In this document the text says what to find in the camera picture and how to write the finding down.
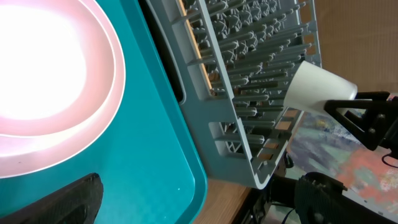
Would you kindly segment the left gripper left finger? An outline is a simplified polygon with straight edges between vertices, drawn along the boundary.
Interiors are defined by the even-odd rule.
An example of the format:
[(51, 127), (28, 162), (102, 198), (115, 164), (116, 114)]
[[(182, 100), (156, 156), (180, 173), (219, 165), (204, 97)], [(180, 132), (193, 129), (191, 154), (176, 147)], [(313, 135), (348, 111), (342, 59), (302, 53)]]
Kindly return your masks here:
[(102, 199), (103, 184), (90, 173), (46, 197), (1, 218), (1, 224), (93, 224)]

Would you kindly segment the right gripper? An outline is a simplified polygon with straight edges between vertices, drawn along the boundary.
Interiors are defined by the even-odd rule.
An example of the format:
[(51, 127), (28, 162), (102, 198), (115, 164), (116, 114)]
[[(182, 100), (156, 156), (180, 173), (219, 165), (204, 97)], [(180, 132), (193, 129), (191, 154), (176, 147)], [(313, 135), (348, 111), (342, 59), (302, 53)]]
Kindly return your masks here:
[(389, 96), (360, 92), (353, 100), (328, 100), (324, 110), (369, 150), (397, 149), (397, 97)]

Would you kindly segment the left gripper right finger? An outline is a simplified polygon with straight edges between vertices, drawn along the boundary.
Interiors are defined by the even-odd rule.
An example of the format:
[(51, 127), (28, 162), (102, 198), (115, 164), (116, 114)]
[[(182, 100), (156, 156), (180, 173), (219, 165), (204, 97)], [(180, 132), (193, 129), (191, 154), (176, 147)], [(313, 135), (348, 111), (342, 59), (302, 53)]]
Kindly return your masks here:
[(302, 176), (295, 184), (294, 206), (304, 224), (394, 224), (396, 215), (370, 209), (343, 195), (343, 184)]

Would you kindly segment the white paper cup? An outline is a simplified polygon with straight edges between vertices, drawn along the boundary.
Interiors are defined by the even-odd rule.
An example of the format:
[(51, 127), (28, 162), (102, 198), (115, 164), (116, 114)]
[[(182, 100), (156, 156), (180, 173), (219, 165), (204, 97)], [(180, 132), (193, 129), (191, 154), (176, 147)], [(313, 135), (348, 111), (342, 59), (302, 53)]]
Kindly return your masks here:
[(353, 100), (357, 92), (356, 84), (303, 61), (290, 82), (283, 105), (329, 117), (324, 110), (328, 100)]

